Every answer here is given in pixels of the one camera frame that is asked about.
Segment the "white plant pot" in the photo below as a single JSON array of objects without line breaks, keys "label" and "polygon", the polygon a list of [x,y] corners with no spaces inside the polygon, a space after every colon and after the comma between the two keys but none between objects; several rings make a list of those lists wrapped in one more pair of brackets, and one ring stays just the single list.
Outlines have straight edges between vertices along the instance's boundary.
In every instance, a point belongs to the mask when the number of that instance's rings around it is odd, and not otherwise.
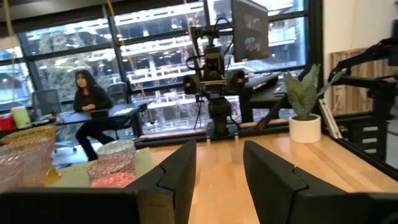
[{"label": "white plant pot", "polygon": [[309,118],[300,119],[297,115],[289,117],[290,139],[297,143],[311,144],[321,140],[321,117],[309,114]]}]

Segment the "pink patterned candle tin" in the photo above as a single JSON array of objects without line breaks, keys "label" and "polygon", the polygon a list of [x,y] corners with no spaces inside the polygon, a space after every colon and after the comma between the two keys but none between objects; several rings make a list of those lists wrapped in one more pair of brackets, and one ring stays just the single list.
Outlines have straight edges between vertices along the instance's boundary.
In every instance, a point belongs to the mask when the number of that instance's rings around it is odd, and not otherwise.
[{"label": "pink patterned candle tin", "polygon": [[106,175],[92,181],[91,187],[94,188],[124,188],[134,182],[136,176],[133,173],[120,172]]}]

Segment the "person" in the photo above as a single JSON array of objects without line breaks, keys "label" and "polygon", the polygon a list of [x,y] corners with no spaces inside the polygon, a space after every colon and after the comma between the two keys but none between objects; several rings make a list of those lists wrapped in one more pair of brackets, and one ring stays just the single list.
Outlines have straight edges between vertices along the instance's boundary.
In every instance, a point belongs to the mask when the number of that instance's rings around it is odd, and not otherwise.
[{"label": "person", "polygon": [[[76,112],[90,113],[94,110],[105,110],[113,107],[113,102],[107,92],[99,86],[88,70],[77,70],[75,73],[77,91],[73,102],[73,109]],[[89,138],[98,140],[105,145],[114,141],[114,138],[104,134],[104,131],[120,128],[129,119],[119,117],[112,119],[99,119],[85,122],[76,132],[75,137],[83,148],[88,161],[97,160]]]}]

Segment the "black office chair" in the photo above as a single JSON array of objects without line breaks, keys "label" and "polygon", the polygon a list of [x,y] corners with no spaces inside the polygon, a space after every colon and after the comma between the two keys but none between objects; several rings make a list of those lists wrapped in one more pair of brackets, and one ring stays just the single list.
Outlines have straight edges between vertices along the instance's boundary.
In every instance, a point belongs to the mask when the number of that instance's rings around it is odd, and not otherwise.
[{"label": "black office chair", "polygon": [[107,93],[115,105],[127,104],[131,102],[129,95],[129,84],[127,82],[117,82],[107,88]]},{"label": "black office chair", "polygon": [[32,107],[36,121],[56,119],[62,112],[62,105],[55,89],[39,90],[32,93]]}]

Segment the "green cup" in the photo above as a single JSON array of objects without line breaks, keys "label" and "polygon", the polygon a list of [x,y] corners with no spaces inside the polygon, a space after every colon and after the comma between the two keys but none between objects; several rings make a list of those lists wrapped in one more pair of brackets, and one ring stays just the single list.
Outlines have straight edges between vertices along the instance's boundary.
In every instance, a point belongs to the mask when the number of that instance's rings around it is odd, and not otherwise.
[{"label": "green cup", "polygon": [[28,128],[32,126],[29,112],[25,106],[17,106],[11,108],[11,114],[18,129]]}]

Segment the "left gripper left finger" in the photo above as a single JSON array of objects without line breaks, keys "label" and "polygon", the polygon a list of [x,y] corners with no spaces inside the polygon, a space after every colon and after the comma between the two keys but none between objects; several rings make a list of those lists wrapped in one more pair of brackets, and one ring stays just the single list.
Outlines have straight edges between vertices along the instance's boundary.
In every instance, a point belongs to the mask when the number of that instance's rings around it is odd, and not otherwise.
[{"label": "left gripper left finger", "polygon": [[196,164],[197,143],[189,140],[129,184],[135,204],[126,224],[188,224]]}]

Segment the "amber glass candle holder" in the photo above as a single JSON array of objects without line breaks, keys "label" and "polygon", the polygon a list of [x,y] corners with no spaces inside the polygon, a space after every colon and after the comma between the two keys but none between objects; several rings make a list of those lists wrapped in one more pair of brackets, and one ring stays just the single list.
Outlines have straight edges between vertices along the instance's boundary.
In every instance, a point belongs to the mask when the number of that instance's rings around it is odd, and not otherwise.
[{"label": "amber glass candle holder", "polygon": [[[12,142],[18,142],[18,141],[26,140],[26,139],[30,139],[30,138],[41,138],[41,137],[46,137],[46,138],[52,139],[53,153],[54,153],[55,152],[55,136],[56,136],[56,127],[51,126],[51,125],[17,131],[15,133],[4,136],[3,138],[0,139],[0,143],[2,144],[2,146],[0,146],[0,155],[10,154],[10,149],[7,145]],[[48,174],[52,174],[55,177],[59,176],[53,165],[51,166],[50,170],[48,171],[47,175]]]}]

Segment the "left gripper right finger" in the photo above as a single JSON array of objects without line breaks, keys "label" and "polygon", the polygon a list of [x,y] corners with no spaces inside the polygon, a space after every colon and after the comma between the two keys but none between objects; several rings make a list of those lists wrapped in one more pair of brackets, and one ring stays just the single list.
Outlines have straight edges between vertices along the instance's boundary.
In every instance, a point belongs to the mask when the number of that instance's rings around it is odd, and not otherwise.
[{"label": "left gripper right finger", "polygon": [[381,224],[371,194],[352,194],[315,177],[253,141],[244,170],[260,224]]}]

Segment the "pink glass candle holder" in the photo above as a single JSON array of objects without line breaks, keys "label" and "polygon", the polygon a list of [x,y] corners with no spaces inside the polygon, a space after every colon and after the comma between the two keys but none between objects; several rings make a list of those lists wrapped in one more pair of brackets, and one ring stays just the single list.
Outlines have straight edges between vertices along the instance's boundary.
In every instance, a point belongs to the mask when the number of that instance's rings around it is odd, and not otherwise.
[{"label": "pink glass candle holder", "polygon": [[24,184],[28,187],[44,185],[52,166],[53,141],[51,138],[30,138],[7,145],[11,157],[24,164]]},{"label": "pink glass candle holder", "polygon": [[25,161],[20,153],[0,155],[0,192],[26,186]]}]

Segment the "dark drawer cabinet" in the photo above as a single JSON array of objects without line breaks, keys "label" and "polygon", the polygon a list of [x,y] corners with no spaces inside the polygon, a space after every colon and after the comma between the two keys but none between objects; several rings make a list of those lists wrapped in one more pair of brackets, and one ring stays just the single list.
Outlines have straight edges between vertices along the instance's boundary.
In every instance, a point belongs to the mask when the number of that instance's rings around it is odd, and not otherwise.
[{"label": "dark drawer cabinet", "polygon": [[383,127],[377,123],[360,121],[349,129],[350,141],[371,156],[384,159],[386,155]]}]

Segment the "black standing desk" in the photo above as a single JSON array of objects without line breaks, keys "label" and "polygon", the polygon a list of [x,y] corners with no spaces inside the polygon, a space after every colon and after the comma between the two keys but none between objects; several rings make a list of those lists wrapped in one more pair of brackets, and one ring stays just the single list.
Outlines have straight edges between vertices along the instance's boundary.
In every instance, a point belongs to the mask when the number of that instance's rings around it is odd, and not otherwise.
[{"label": "black standing desk", "polygon": [[253,109],[271,109],[282,97],[277,90],[283,87],[279,77],[282,72],[267,73],[259,76],[248,75],[242,93],[239,94],[241,121],[254,120]]}]

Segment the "dark office desk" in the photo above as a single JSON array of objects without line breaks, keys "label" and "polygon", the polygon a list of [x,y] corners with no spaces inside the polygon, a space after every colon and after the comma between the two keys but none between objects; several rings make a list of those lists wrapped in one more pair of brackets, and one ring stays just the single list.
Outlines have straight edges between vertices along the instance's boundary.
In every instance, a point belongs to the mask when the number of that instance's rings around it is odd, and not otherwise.
[{"label": "dark office desk", "polygon": [[131,120],[131,128],[134,135],[136,137],[141,137],[143,130],[139,113],[145,112],[147,106],[147,103],[140,105],[120,104],[108,110],[96,110],[90,113],[66,111],[59,114],[59,121],[56,122],[56,125],[77,124],[87,121],[126,117]]}]

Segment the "teal patterned candle tin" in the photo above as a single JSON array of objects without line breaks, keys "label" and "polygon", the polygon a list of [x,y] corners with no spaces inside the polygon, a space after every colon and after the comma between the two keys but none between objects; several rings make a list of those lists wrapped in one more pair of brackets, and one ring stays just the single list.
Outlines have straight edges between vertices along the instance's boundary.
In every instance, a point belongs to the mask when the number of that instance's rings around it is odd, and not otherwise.
[{"label": "teal patterned candle tin", "polygon": [[132,140],[115,140],[102,145],[98,151],[98,157],[105,157],[115,153],[125,153],[134,155],[136,152],[136,147],[134,141]]}]

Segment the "black computer monitor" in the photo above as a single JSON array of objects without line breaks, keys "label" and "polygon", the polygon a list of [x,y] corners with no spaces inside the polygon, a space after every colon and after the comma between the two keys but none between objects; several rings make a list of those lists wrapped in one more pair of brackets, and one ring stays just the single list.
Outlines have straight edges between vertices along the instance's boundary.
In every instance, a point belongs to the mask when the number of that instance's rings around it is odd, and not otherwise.
[{"label": "black computer monitor", "polygon": [[268,9],[253,0],[231,0],[234,61],[269,57]]}]

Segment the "purple patterned candle tin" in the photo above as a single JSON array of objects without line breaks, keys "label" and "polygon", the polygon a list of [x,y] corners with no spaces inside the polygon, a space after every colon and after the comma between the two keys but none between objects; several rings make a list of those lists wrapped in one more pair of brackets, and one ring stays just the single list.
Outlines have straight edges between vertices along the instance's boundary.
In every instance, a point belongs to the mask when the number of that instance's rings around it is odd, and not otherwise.
[{"label": "purple patterned candle tin", "polygon": [[91,181],[120,172],[135,172],[135,158],[130,154],[115,153],[102,157],[88,169]]}]

